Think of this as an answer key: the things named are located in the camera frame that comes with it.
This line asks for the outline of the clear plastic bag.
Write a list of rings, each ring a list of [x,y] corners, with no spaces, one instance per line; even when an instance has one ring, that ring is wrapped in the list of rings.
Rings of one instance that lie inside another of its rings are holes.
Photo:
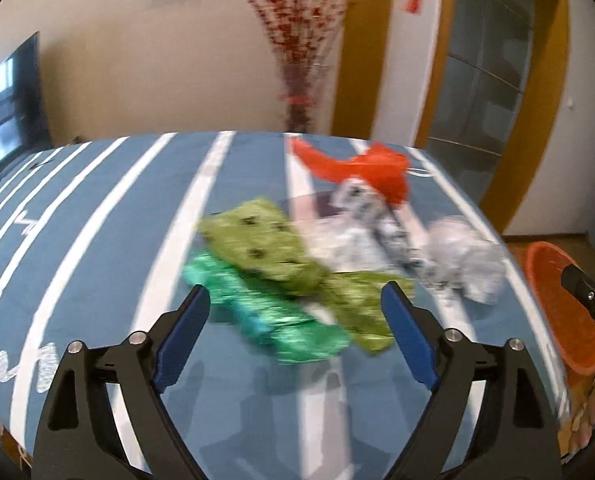
[[[461,292],[478,304],[495,304],[506,283],[505,251],[459,216],[430,224],[422,249],[424,272],[434,286]]]

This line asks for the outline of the dark green plastic bag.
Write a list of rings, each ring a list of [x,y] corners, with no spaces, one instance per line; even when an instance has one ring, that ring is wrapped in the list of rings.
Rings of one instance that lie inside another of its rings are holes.
[[[208,289],[218,318],[284,364],[304,364],[338,356],[352,342],[343,327],[323,323],[262,278],[201,252],[182,270],[189,285]]]

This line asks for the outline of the orange plastic waste basket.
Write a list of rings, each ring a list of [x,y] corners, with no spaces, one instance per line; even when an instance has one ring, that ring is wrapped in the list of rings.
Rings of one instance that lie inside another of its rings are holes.
[[[530,244],[523,260],[525,277],[546,315],[570,386],[595,376],[595,321],[561,285],[562,272],[575,263],[548,242]]]

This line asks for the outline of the patterned slippers on floor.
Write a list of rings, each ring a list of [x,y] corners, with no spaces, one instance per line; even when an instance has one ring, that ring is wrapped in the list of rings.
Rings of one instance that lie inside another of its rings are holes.
[[[561,460],[565,462],[589,445],[595,429],[595,374],[583,377],[572,388],[572,419],[558,434]]]

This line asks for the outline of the blue striped tablecloth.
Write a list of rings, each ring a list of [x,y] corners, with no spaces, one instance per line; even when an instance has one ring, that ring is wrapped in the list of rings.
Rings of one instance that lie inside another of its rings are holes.
[[[0,184],[0,419],[32,458],[43,404],[70,344],[115,346],[147,332],[196,286],[182,270],[205,252],[198,222],[264,197],[297,230],[297,219],[315,213],[311,196],[333,192],[293,154],[295,137],[221,131],[87,142],[29,157]],[[370,148],[297,137],[335,159]],[[500,245],[435,160],[416,148],[395,152],[409,159],[409,191],[390,208],[416,240],[427,242],[433,221],[459,216]],[[404,293],[474,342],[521,340],[557,416],[558,437],[569,412],[563,366],[539,305],[501,247],[506,283],[495,304],[410,273],[401,275],[413,283]],[[350,344],[324,361],[284,364],[218,318],[202,288],[203,330],[178,382],[160,397],[203,470],[200,479],[390,479],[431,398],[395,338],[378,354]],[[122,393],[114,384],[107,390],[128,460],[144,469]],[[465,458],[483,391],[480,382],[471,387],[448,469]]]

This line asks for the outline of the white printed plastic bag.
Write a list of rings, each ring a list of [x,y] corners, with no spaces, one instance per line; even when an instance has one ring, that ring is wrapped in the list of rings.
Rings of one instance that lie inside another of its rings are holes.
[[[315,213],[295,221],[311,257],[333,271],[410,273],[431,280],[437,264],[398,220],[383,196],[360,177],[311,196]]]

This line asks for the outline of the orange-red plastic bag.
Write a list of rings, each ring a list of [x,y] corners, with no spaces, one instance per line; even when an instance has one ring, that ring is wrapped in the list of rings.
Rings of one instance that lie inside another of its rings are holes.
[[[367,152],[345,160],[326,155],[297,136],[290,140],[290,145],[293,154],[320,180],[341,184],[350,178],[360,178],[391,206],[401,206],[408,200],[409,159],[385,145],[371,145]]]

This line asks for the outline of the light green plastic bag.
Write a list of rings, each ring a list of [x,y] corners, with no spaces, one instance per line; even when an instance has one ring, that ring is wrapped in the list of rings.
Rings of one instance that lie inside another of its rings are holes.
[[[381,311],[382,287],[396,282],[405,292],[413,283],[401,275],[375,271],[333,271],[308,254],[288,216],[264,197],[210,214],[198,222],[206,252],[276,285],[317,320],[337,324],[351,344],[378,354],[394,342]]]

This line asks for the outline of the frosted glass sliding door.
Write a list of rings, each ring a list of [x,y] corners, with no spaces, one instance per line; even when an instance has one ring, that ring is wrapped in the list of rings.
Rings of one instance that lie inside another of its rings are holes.
[[[473,202],[484,197],[522,104],[534,0],[455,0],[427,151]]]

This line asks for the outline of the black flat television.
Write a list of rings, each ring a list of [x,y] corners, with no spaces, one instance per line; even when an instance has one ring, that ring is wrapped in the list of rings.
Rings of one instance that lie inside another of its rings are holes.
[[[36,32],[0,63],[0,179],[20,156],[52,146]]]

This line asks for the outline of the glass floor vase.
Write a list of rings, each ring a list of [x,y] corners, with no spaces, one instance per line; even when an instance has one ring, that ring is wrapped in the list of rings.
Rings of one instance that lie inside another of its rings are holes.
[[[294,133],[320,130],[330,115],[330,92],[334,86],[331,65],[326,62],[284,62],[281,76],[284,130]]]

